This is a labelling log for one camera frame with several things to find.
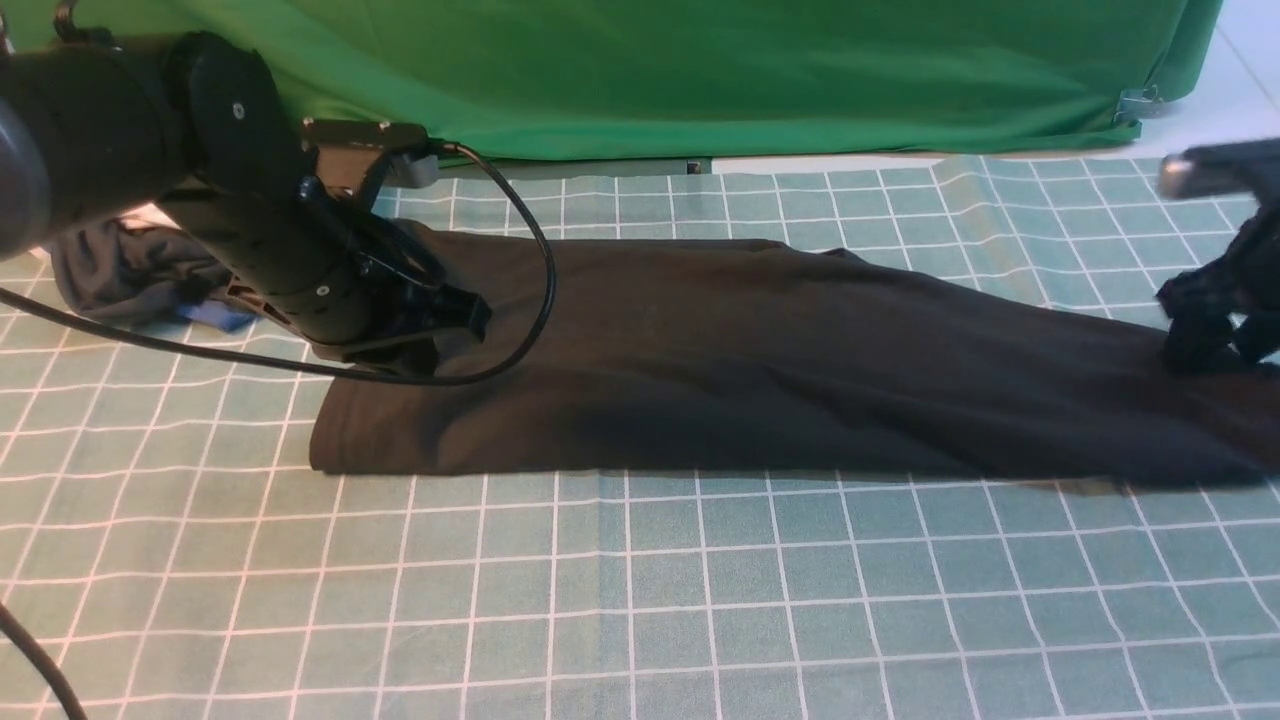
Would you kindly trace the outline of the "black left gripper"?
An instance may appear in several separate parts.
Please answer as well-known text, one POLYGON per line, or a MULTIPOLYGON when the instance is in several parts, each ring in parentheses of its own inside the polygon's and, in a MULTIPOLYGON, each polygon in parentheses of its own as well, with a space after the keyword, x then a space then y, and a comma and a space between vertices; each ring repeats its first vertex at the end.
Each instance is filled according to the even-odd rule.
POLYGON ((486 338, 489 304, 440 284, 440 263, 403 227, 307 184, 282 202, 209 188, 166 193, 161 210, 239 283, 236 297, 306 340, 323 360, 434 377, 429 336, 486 338))

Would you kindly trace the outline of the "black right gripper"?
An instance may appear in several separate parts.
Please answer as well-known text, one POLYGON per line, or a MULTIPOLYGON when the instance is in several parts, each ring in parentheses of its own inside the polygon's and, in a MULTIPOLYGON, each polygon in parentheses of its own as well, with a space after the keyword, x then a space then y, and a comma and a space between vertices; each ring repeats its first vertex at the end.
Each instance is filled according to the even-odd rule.
POLYGON ((1248 365, 1279 350, 1277 206, 1245 220, 1225 251, 1166 281, 1156 299, 1169 319, 1161 359, 1178 375, 1207 375, 1248 365), (1243 318, 1235 328, 1230 316, 1243 318))

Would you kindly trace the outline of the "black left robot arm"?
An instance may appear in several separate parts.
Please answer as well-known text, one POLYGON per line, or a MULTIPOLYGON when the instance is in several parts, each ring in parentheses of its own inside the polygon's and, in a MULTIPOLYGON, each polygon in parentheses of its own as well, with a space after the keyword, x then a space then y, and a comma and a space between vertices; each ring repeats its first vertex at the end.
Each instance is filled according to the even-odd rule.
POLYGON ((485 338, 488 304, 372 210, 433 155, 421 126, 294 122, 265 60, 207 32, 10 55, 1 105, 4 260, 152 204, 323 359, 430 377, 439 340, 485 338))

